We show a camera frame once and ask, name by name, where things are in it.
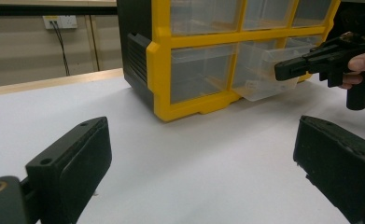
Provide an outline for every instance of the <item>black side panel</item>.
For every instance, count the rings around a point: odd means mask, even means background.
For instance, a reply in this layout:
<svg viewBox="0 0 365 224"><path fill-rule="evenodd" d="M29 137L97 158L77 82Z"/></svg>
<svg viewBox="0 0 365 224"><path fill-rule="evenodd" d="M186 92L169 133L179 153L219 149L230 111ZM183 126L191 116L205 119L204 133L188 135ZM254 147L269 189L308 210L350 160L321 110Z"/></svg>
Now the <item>black side panel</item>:
<svg viewBox="0 0 365 224"><path fill-rule="evenodd" d="M124 78L153 109L145 52L152 38L151 0L118 0L117 5Z"/></svg>
<svg viewBox="0 0 365 224"><path fill-rule="evenodd" d="M365 223L364 139L333 123L303 116L293 159L351 223Z"/></svg>

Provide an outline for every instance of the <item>transparent drawer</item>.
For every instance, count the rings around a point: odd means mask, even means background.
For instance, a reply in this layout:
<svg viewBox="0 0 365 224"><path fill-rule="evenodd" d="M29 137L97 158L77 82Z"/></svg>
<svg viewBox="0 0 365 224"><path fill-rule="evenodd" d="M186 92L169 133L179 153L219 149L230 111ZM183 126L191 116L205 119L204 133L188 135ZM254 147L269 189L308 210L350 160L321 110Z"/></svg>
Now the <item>transparent drawer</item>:
<svg viewBox="0 0 365 224"><path fill-rule="evenodd" d="M205 35L237 30L243 0L172 0L171 33Z"/></svg>
<svg viewBox="0 0 365 224"><path fill-rule="evenodd" d="M232 89L249 101L257 101L283 91L294 89L298 78L275 79L276 63L300 57L315 47L316 37L288 38L284 49L275 49L276 41L240 43Z"/></svg>
<svg viewBox="0 0 365 224"><path fill-rule="evenodd" d="M300 0L293 27L323 25L332 0Z"/></svg>
<svg viewBox="0 0 365 224"><path fill-rule="evenodd" d="M226 90L236 45L172 50L171 104Z"/></svg>
<svg viewBox="0 0 365 224"><path fill-rule="evenodd" d="M244 30L286 27L293 2L293 0L249 0L246 4Z"/></svg>

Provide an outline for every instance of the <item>wall socket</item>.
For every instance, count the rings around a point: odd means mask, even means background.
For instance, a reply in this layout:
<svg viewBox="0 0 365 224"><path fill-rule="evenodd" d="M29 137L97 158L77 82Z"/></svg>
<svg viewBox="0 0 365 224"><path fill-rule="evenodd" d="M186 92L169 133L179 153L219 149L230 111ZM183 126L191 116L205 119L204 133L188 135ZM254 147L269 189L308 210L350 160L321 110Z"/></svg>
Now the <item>wall socket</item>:
<svg viewBox="0 0 365 224"><path fill-rule="evenodd" d="M48 30L52 30L53 26L50 22L57 22L60 29L76 29L77 17L76 16L43 16L43 22Z"/></svg>

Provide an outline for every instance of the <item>black cable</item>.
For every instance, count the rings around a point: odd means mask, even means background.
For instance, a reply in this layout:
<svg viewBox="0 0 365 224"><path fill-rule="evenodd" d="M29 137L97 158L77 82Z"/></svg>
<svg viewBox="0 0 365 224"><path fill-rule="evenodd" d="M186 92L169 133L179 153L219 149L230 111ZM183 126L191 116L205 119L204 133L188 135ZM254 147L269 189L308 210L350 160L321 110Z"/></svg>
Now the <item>black cable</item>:
<svg viewBox="0 0 365 224"><path fill-rule="evenodd" d="M70 76L69 66L68 66L68 61L66 60L66 56L65 56L65 50L64 50L64 47L63 47L63 37L61 36L60 28L59 28L59 26L57 24L57 21L51 21L50 24L53 26L53 29L56 32L56 35L57 35L57 37L59 39L61 48L63 50L63 65L65 67L65 73L69 77Z"/></svg>

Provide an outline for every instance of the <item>yellow and black storage organizer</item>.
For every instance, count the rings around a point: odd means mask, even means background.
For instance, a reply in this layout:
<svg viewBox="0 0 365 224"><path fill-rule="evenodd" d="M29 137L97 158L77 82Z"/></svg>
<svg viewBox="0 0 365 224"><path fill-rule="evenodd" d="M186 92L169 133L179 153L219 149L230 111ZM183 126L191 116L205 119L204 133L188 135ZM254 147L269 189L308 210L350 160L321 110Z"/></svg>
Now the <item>yellow and black storage organizer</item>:
<svg viewBox="0 0 365 224"><path fill-rule="evenodd" d="M340 0L118 0L125 79L162 120L292 89L274 65L326 39Z"/></svg>

